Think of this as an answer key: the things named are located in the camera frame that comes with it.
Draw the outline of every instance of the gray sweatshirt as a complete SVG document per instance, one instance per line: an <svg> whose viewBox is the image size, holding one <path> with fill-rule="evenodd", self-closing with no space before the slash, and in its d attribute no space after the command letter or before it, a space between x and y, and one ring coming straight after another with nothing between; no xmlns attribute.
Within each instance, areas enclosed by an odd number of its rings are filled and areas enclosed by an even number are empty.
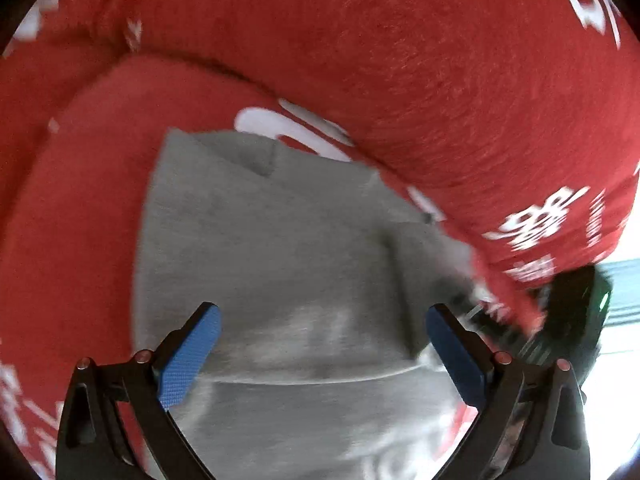
<svg viewBox="0 0 640 480"><path fill-rule="evenodd" d="M222 336L172 409L218 480L429 479L460 398L424 312L468 297L469 268L375 170L174 130L143 213L134 341L220 307Z"/></svg>

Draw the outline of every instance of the red fabric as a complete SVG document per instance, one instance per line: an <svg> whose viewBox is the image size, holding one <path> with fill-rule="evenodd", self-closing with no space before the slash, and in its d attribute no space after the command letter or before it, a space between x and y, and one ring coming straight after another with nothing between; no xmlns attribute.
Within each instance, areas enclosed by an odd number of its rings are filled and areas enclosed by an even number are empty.
<svg viewBox="0 0 640 480"><path fill-rule="evenodd" d="M66 1L52 29L220 63L337 122L456 223L496 272L488 281L551 259L519 287L537 285L620 236L637 182L640 50L604 0L602 31L570 0L99 0L91 13L94 1ZM487 239L562 188L588 192L561 232L523 250Z"/></svg>
<svg viewBox="0 0 640 480"><path fill-rule="evenodd" d="M434 202L476 248L488 303L532 330L523 289L612 251L636 192L640 50L598 2L602 30L570 0L60 0L0 62L0 388L32 462L51 469L36 430L54 431L74 362L133 350L136 237L166 129L232 128L248 107L292 119L274 95Z"/></svg>

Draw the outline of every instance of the black object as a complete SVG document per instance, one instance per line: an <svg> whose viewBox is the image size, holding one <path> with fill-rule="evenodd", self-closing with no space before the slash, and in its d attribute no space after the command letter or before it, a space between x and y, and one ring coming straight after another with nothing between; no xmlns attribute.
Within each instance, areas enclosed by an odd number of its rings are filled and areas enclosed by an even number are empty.
<svg viewBox="0 0 640 480"><path fill-rule="evenodd" d="M527 338L514 326L504 326L483 310L476 310L470 324L499 349L530 364L548 366L558 358L571 361L578 384L593 368L598 340L609 311L612 286L596 266L558 274L537 291L546 313L543 329Z"/></svg>
<svg viewBox="0 0 640 480"><path fill-rule="evenodd" d="M525 364L507 352L493 354L444 305L431 307L427 327L460 396L481 410L437 480L484 480L523 402L530 410L514 453L498 478L590 478L582 396L568 361L541 367Z"/></svg>
<svg viewBox="0 0 640 480"><path fill-rule="evenodd" d="M462 443L436 480L485 480L514 415L529 409L500 480L589 480L590 454L582 399L572 367L542 367L507 352L492 353L444 305L428 311L433 345L466 402L480 409ZM60 431L58 480L147 480L130 448L117 402L128 402L168 480L215 480L200 462L166 407L180 402L220 333L219 311L203 303L156 352L142 350L117 365L83 358L74 370ZM2 464L20 480L34 474L23 456ZM621 470L616 480L631 480Z"/></svg>

